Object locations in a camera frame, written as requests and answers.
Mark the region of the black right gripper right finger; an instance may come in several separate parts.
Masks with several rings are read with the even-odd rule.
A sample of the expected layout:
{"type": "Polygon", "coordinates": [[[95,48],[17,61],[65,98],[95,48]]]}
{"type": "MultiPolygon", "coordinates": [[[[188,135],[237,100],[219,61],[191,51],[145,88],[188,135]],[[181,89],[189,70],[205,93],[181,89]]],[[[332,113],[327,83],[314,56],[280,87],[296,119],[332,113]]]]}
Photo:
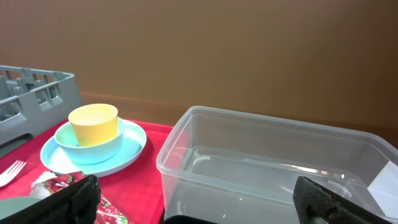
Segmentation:
{"type": "Polygon", "coordinates": [[[300,224],[391,224],[304,176],[297,178],[293,201],[300,224]]]}

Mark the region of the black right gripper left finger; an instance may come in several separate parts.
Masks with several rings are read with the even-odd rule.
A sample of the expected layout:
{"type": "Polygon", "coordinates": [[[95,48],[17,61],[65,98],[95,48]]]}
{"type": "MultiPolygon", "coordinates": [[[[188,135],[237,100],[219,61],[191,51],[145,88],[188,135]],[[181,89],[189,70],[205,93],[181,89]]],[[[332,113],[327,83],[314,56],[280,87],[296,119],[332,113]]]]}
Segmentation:
{"type": "Polygon", "coordinates": [[[94,224],[101,201],[97,176],[88,175],[1,220],[1,224],[94,224]]]}

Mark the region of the light blue bowl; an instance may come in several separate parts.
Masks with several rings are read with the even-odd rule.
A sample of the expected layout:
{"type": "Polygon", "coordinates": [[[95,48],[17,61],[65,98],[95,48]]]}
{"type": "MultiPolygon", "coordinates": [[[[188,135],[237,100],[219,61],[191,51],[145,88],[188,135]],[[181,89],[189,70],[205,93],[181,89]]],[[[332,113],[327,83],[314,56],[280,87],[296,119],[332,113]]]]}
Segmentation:
{"type": "Polygon", "coordinates": [[[121,150],[124,130],[124,121],[118,118],[118,133],[115,138],[95,146],[80,146],[72,125],[67,122],[56,130],[54,140],[73,163],[96,164],[110,159],[121,150]]]}

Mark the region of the white plastic fork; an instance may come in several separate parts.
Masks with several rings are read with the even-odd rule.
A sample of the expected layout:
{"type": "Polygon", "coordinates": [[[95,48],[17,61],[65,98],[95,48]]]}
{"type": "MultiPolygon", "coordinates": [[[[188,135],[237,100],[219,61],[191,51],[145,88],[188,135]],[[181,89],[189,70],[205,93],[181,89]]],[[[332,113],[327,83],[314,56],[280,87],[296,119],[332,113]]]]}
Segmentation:
{"type": "Polygon", "coordinates": [[[0,175],[0,187],[7,185],[11,182],[18,173],[24,168],[27,163],[24,161],[15,161],[9,168],[7,168],[1,175],[0,175]]]}

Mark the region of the yellow plastic cup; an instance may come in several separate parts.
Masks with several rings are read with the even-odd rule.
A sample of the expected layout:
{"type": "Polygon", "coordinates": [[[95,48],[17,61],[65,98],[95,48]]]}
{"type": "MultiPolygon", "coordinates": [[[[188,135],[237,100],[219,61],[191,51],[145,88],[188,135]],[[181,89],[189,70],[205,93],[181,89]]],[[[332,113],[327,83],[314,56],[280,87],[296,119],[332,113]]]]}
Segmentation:
{"type": "Polygon", "coordinates": [[[80,146],[95,146],[118,135],[118,109],[97,103],[81,106],[68,115],[80,146]]]}

